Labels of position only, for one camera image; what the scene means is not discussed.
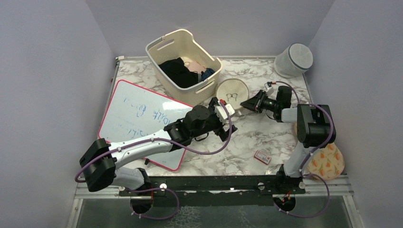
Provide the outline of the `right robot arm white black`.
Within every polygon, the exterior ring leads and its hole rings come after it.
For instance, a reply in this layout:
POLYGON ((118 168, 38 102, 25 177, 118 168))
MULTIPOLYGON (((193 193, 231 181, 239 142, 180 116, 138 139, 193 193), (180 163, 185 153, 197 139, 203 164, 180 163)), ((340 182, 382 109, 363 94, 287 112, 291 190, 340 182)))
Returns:
POLYGON ((278 123, 295 123, 297 126, 297 145, 290 158, 281 165, 275 175, 273 187, 277 193, 298 190, 308 163, 319 149, 334 142, 336 130, 328 105, 297 104, 291 107, 294 89, 287 85, 278 87, 275 99, 269 97, 272 86, 252 98, 241 102, 241 106, 255 113, 271 111, 272 119, 278 123))

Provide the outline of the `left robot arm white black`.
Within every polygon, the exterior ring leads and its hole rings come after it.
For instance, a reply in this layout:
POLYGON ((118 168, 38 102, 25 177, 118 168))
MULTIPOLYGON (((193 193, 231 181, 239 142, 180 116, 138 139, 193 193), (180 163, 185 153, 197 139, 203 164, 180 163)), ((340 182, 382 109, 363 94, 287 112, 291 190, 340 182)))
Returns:
POLYGON ((95 140, 79 160, 81 170, 75 176, 77 183, 85 183, 90 192, 109 186, 125 187, 138 195, 148 192, 151 182, 143 168, 130 169, 125 165, 154 154, 173 152, 178 149, 203 154, 188 146, 199 136, 213 132, 225 149, 232 133, 237 128, 231 118, 235 114, 231 104, 213 97, 208 107, 197 105, 177 121, 157 132, 125 141, 107 142, 104 138, 95 140))

